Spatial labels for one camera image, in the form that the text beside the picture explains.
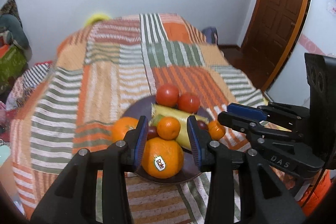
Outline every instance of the door panel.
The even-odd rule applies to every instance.
[[[260,67],[265,81],[277,65],[295,27],[303,0],[260,0],[242,51]]]

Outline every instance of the striped blanket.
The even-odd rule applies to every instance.
[[[13,173],[27,217],[80,148],[107,148],[113,123],[163,83],[198,94],[214,119],[231,102],[263,104],[246,75],[178,15],[141,14],[86,27],[60,44],[48,76],[11,122]],[[241,151],[250,147],[231,129],[221,142]],[[204,223],[210,173],[169,186],[126,176],[135,223]],[[235,174],[235,221],[238,183]],[[101,175],[96,210],[101,220]]]

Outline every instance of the tangerine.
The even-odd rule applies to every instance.
[[[209,134],[213,140],[219,141],[225,135],[225,127],[219,121],[211,121],[208,123]]]
[[[180,172],[183,160],[182,148],[176,141],[156,137],[146,142],[142,167],[152,177],[167,179]]]
[[[157,123],[157,133],[165,140],[172,140],[177,138],[181,130],[181,124],[178,119],[174,117],[163,117]]]
[[[132,117],[122,117],[117,120],[112,126],[111,140],[112,143],[123,140],[127,131],[135,129],[137,127],[138,120]]]

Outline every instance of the yellow corn husk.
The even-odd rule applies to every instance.
[[[156,126],[162,117],[169,116],[169,117],[176,118],[181,124],[181,130],[180,130],[178,137],[176,138],[176,141],[181,147],[191,150],[189,137],[187,133],[187,119],[190,115],[192,114],[181,111],[181,110],[177,110],[174,108],[153,104],[152,105],[152,120],[150,121],[150,125]],[[195,115],[195,117],[196,117],[196,120],[203,121],[206,124],[208,124],[209,122],[209,120],[205,117],[202,117],[199,115]]]

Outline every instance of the dole sticker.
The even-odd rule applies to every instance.
[[[161,156],[156,157],[154,163],[159,171],[162,171],[166,168],[166,164]]]

